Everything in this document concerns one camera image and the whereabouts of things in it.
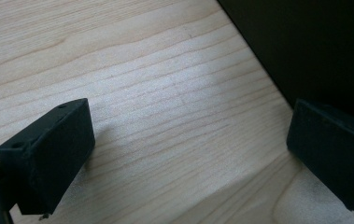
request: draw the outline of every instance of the black object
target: black object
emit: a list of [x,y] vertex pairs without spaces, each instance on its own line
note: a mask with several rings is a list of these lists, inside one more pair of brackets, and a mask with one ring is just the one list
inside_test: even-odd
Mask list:
[[52,214],[95,145],[87,99],[53,108],[0,146],[0,223]]
[[219,0],[291,105],[354,116],[354,0]]
[[329,105],[296,103],[288,148],[354,211],[354,117]]

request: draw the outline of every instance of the light wood tabletop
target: light wood tabletop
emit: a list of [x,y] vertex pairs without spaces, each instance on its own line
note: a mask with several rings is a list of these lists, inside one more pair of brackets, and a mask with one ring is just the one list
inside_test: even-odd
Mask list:
[[41,223],[354,223],[215,0],[0,1],[0,145],[78,98],[96,148]]

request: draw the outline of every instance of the table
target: table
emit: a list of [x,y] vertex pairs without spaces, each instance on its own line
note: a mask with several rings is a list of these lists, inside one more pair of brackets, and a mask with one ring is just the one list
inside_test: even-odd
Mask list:
[[354,223],[214,0],[0,1],[0,144],[78,98],[96,148],[40,223]]

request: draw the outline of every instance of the screw hole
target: screw hole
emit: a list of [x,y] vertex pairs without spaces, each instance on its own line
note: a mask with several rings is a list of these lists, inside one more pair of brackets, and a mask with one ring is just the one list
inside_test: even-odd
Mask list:
[[23,147],[25,145],[25,143],[23,142],[18,142],[18,143],[15,143],[13,145],[11,145],[12,148],[19,148],[19,147]]

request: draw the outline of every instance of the wooden table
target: wooden table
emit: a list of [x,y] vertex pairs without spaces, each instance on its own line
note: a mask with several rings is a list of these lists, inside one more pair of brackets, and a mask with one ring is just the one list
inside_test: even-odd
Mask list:
[[214,0],[0,1],[0,144],[86,97],[96,148],[42,223],[354,223]]

